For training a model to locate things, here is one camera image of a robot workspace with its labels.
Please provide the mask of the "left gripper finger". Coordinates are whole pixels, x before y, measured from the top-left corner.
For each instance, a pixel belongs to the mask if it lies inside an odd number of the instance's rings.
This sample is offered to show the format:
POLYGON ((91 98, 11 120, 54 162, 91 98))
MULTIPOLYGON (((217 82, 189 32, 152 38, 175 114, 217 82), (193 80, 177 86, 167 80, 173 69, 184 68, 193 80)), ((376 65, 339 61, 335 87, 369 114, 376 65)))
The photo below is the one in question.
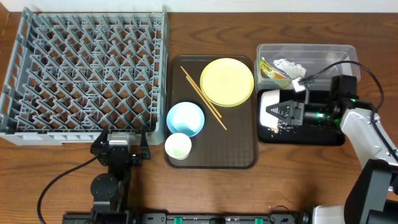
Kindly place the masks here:
POLYGON ((146 129, 143 126, 141 127, 141 141, 140 141, 139 147, 142 152, 142 158, 150 159, 151 153, 150 153, 149 144, 148 144, 147 138, 146 138, 146 129))
POLYGON ((105 127, 91 145, 92 152, 101 152, 101 148, 108 142, 108 127, 105 127))

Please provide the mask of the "rice food waste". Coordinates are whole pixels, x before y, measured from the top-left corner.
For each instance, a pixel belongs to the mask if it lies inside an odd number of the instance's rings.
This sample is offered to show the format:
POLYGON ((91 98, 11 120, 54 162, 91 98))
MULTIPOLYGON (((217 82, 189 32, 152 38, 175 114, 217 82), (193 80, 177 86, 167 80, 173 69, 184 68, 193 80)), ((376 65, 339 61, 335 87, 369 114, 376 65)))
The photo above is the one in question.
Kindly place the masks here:
POLYGON ((278 120, 276 128, 269 128, 269 130, 276 134, 296 133, 294 126, 289 125, 286 122, 281 121, 281 120, 278 120))

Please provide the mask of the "white cup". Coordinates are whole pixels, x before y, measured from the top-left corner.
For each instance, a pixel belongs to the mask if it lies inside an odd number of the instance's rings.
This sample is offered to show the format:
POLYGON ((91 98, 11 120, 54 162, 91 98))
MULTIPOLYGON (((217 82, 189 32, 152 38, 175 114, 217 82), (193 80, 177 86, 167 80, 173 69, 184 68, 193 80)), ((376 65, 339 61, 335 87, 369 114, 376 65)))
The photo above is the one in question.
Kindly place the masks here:
POLYGON ((191 148, 192 142, 184 133, 171 134, 165 141, 165 151, 167 155, 177 160, 186 159, 191 148))

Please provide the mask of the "white tissue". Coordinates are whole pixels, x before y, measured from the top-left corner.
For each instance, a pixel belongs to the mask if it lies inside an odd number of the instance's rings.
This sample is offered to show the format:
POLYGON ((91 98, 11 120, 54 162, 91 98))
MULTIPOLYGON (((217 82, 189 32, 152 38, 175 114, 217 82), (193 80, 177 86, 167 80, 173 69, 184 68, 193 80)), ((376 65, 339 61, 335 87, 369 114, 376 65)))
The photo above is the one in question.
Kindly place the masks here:
POLYGON ((301 64, 290 62, 284 58, 274 60, 273 64, 276 68, 283 71, 290 79, 303 78, 306 74, 306 69, 301 64))

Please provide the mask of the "green snack bar wrapper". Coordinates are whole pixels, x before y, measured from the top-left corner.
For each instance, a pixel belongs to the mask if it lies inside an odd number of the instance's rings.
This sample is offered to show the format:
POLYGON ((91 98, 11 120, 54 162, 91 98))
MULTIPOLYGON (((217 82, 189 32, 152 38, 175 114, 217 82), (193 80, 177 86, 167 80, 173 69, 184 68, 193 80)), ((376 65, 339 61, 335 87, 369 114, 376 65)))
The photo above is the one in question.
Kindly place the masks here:
POLYGON ((290 85, 290 77, 285 72, 269 64, 264 57, 261 57, 260 59, 260 69, 268 78, 273 79, 281 88, 287 88, 290 85))

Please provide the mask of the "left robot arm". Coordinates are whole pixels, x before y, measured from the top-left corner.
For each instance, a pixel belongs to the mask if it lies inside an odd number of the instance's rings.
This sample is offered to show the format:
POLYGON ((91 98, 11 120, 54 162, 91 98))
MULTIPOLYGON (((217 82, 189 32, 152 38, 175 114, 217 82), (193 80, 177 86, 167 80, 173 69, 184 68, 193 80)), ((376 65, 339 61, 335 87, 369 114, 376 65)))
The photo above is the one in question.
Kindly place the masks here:
POLYGON ((133 223, 134 218, 126 208, 131 183, 131 169, 140 167, 151 158, 146 131, 141 129, 140 153, 131 153, 128 142, 118 143, 108 139, 108 128, 94 140, 90 152, 107 173, 96 176, 90 186, 93 196, 91 221, 93 223, 133 223))

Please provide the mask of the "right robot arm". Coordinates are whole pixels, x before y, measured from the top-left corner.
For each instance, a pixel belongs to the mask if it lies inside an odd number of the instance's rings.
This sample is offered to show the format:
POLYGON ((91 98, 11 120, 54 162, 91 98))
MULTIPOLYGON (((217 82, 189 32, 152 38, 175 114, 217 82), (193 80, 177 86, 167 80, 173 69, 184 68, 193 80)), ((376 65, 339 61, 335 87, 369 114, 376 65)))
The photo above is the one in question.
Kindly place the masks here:
POLYGON ((265 91, 259 100, 260 124, 276 128, 333 125, 349 139, 362 171, 344 205, 316 206, 303 213, 301 223, 397 223, 397 202, 387 199, 397 192, 397 149, 380 123, 377 108, 361 101, 355 77, 331 79, 330 101, 314 104, 280 100, 280 91, 265 91))

